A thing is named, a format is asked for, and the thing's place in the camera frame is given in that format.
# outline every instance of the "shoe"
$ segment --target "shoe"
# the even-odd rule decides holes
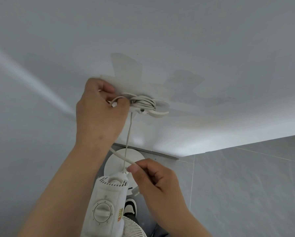
[[[136,203],[134,199],[127,199],[124,205],[124,216],[134,215],[136,217]]]

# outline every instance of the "pant leg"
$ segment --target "pant leg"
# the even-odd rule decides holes
[[[166,230],[164,230],[162,227],[157,225],[153,233],[153,237],[170,237],[170,234]]]
[[[125,214],[124,216],[128,217],[129,219],[133,220],[135,223],[137,223],[139,225],[138,220],[136,219],[135,215]]]

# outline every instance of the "coiled cord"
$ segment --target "coiled cord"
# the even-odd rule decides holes
[[[125,98],[124,96],[118,96],[116,98],[114,98],[111,102],[110,105],[112,106],[112,104],[118,100],[119,98]],[[134,96],[130,98],[130,106],[133,107],[137,107],[140,108],[141,112],[143,112],[145,109],[149,109],[149,110],[156,110],[156,102],[152,99],[149,98],[147,96]],[[135,162],[129,160],[126,158],[127,156],[127,149],[128,149],[128,142],[129,142],[129,137],[130,137],[130,130],[131,130],[131,126],[132,126],[132,112],[130,115],[130,126],[129,126],[129,131],[128,131],[128,135],[127,135],[127,142],[126,142],[126,151],[124,156],[120,155],[119,153],[117,153],[113,148],[110,148],[110,151],[117,157],[119,157],[120,159],[122,159],[123,162],[123,170],[125,168],[125,163],[128,162],[130,164],[135,164]]]

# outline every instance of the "yellow label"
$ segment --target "yellow label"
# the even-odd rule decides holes
[[[121,209],[119,210],[118,221],[120,221],[120,220],[121,220],[122,211],[123,211],[123,208],[121,208]]]

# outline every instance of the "fan control knob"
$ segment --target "fan control knob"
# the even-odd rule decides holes
[[[94,219],[98,223],[106,222],[110,218],[110,215],[111,215],[111,208],[106,203],[100,203],[94,209]]]

